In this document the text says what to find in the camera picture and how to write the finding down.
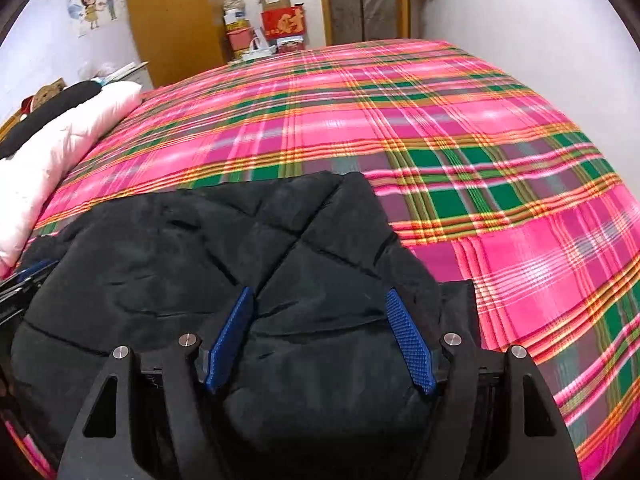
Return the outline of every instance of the white pillow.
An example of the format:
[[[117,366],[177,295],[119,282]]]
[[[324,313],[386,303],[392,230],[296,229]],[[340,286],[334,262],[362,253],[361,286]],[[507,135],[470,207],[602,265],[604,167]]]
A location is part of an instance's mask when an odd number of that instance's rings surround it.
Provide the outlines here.
[[[142,102],[142,86],[111,83],[92,99],[66,111],[0,160],[0,278],[24,249],[42,205],[95,142]]]

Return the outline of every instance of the pink box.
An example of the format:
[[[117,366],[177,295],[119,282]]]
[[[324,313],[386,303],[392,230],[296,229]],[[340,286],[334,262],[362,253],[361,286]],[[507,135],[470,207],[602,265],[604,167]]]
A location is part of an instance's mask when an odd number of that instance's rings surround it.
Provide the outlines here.
[[[238,30],[228,31],[227,35],[233,50],[244,50],[249,48],[254,38],[254,29],[253,27],[238,28]]]

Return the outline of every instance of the folded black clothing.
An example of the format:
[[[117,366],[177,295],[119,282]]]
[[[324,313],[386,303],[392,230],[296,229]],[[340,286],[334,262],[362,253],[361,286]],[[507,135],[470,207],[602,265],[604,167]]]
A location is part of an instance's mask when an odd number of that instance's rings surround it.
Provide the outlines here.
[[[0,158],[13,155],[46,124],[71,108],[96,97],[101,90],[102,86],[95,81],[81,81],[65,88],[9,130],[0,142]]]
[[[38,238],[22,266],[60,263],[15,334],[30,430],[59,458],[106,357],[198,333],[238,285],[256,313],[220,405],[240,478],[402,478],[432,403],[386,318],[408,291],[442,333],[479,344],[471,282],[438,283],[389,227],[359,173],[150,193]]]

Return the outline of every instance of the cartoon girl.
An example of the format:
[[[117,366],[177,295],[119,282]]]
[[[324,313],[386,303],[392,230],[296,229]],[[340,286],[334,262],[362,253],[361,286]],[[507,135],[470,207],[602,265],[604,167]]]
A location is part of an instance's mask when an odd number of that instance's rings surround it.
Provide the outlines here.
[[[98,10],[103,9],[98,9],[95,5],[95,0],[80,1],[84,5],[84,18],[91,24],[91,30],[94,30],[94,28],[100,28],[100,25],[98,25]]]

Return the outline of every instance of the cartoon couple decal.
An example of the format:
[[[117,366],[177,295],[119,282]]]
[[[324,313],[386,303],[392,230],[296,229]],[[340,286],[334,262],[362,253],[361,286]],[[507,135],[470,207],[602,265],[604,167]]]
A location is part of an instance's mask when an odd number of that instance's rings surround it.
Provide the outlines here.
[[[107,6],[109,9],[109,14],[111,15],[111,19],[115,20],[116,16],[116,5],[114,0],[107,0],[107,3],[100,2],[96,4],[96,0],[80,0],[84,5],[84,18],[91,25],[91,30],[94,28],[100,28],[98,24],[98,12],[102,12],[104,9],[101,8],[103,6]]]

